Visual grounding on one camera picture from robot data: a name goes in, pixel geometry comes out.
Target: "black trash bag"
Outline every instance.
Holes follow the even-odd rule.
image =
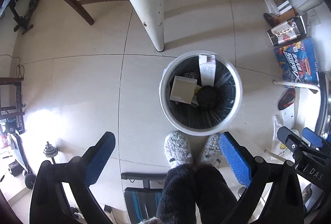
[[[229,115],[236,98],[236,85],[231,72],[216,60],[216,75],[214,88],[218,92],[218,105],[214,110],[192,107],[189,104],[171,101],[170,93],[175,76],[182,76],[185,72],[192,71],[199,74],[197,84],[201,86],[199,57],[194,56],[184,60],[175,67],[167,81],[165,93],[166,102],[171,114],[181,124],[194,129],[209,129],[221,123]]]

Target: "foot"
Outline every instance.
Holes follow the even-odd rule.
[[[175,131],[164,140],[164,153],[171,169],[182,164],[193,164],[190,143],[186,134]]]
[[[219,134],[215,134],[208,137],[206,144],[195,160],[195,167],[206,164],[216,166],[221,162],[223,153],[219,148],[219,136]]]

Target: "black pants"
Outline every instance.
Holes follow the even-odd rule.
[[[213,166],[194,171],[181,165],[168,171],[156,217],[165,224],[220,224],[237,202],[222,174]]]

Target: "beige floor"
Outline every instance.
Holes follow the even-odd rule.
[[[19,35],[15,52],[25,66],[24,147],[35,172],[46,141],[66,162],[82,155],[105,131],[116,149],[99,181],[98,202],[118,209],[127,223],[121,172],[166,172],[165,136],[174,127],[158,99],[163,69],[182,53],[206,49],[235,64],[243,83],[240,111],[230,132],[253,155],[271,148],[272,116],[284,88],[273,85],[280,70],[267,37],[263,0],[164,0],[165,51],[152,45],[130,2],[89,4],[88,25],[62,0],[41,0],[34,28]],[[194,154],[205,138],[190,137]],[[234,187],[238,183],[227,177]]]

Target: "white trash can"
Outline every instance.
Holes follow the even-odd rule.
[[[175,76],[187,71],[200,74],[199,55],[215,55],[216,75],[214,88],[218,91],[219,103],[214,110],[203,110],[169,99]],[[178,130],[195,136],[207,136],[226,131],[239,110],[242,85],[239,74],[227,60],[212,51],[197,50],[185,53],[172,61],[163,71],[159,86],[161,107],[167,119]]]

